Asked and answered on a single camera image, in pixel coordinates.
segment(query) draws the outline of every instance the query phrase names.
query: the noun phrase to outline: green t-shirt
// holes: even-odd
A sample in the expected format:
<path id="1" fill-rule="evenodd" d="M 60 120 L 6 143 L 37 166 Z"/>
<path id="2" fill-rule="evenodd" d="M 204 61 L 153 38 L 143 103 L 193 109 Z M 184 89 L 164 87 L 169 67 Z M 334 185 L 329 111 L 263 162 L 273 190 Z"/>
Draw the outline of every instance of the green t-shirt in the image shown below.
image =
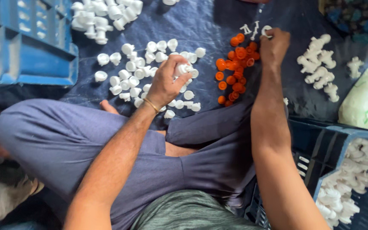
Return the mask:
<path id="1" fill-rule="evenodd" d="M 131 230 L 143 229 L 262 230 L 263 228 L 235 216 L 205 192 L 182 190 L 164 195 L 146 207 L 131 227 Z"/>

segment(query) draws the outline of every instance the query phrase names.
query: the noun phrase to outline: person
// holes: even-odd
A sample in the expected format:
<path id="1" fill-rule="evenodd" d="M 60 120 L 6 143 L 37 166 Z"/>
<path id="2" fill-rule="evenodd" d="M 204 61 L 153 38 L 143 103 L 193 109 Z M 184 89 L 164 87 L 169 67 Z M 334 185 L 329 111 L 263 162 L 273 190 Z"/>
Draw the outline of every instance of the person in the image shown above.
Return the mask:
<path id="1" fill-rule="evenodd" d="M 66 230 L 260 229 L 227 207 L 242 205 L 255 175 L 274 229 L 328 226 L 298 174 L 283 107 L 280 66 L 290 34 L 261 37 L 262 80 L 252 102 L 148 130 L 191 78 L 173 81 L 170 55 L 131 118 L 57 101 L 20 102 L 0 115 L 0 144 L 30 174 L 70 201 Z"/>

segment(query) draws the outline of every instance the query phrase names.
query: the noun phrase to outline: pile of orange caps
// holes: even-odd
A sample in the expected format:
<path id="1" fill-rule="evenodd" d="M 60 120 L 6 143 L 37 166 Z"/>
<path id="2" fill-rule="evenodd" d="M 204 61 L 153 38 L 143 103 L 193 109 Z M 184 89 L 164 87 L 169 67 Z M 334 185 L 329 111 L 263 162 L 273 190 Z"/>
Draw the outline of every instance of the pile of orange caps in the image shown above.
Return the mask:
<path id="1" fill-rule="evenodd" d="M 239 94 L 246 91 L 245 84 L 247 79 L 244 78 L 244 69 L 254 65 L 255 60 L 259 60 L 258 44 L 255 42 L 250 42 L 248 47 L 237 47 L 239 44 L 244 42 L 245 36 L 243 34 L 238 34 L 231 39 L 231 46 L 236 47 L 235 51 L 230 51 L 228 53 L 228 60 L 218 59 L 216 61 L 217 68 L 219 72 L 215 74 L 215 78 L 220 81 L 218 84 L 219 89 L 225 90 L 228 85 L 232 85 L 233 92 L 225 96 L 220 96 L 218 98 L 218 103 L 224 104 L 225 106 L 230 106 L 232 103 L 238 99 Z M 228 76 L 224 80 L 224 70 L 231 70 L 234 73 Z"/>

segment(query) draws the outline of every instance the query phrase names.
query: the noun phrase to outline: gold bangle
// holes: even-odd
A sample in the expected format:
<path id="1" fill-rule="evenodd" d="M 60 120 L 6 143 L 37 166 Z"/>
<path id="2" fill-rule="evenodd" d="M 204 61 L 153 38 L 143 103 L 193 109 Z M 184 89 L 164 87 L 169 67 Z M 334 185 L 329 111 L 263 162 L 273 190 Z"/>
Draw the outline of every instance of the gold bangle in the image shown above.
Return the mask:
<path id="1" fill-rule="evenodd" d="M 159 113 L 160 112 L 160 110 L 158 110 L 157 107 L 153 103 L 151 103 L 149 99 L 144 98 L 143 100 L 145 102 L 149 103 L 156 110 L 156 113 Z"/>

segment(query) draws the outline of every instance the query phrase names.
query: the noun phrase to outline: blue plastic crate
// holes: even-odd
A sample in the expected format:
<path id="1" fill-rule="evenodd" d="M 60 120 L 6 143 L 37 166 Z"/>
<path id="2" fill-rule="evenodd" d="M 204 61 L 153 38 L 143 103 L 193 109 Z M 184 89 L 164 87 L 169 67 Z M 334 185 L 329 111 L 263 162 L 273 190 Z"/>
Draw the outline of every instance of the blue plastic crate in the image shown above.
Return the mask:
<path id="1" fill-rule="evenodd" d="M 71 0 L 0 0 L 0 84 L 71 86 L 79 50 Z"/>
<path id="2" fill-rule="evenodd" d="M 322 180 L 340 168 L 352 140 L 368 139 L 368 130 L 305 118 L 292 118 L 289 124 L 296 167 L 309 193 L 316 200 Z M 253 185 L 252 191 L 252 199 L 244 218 L 270 228 L 257 184 Z M 352 217 L 352 224 L 340 223 L 335 229 L 368 230 L 368 188 L 365 194 L 352 191 L 352 199 L 360 207 L 360 213 Z"/>

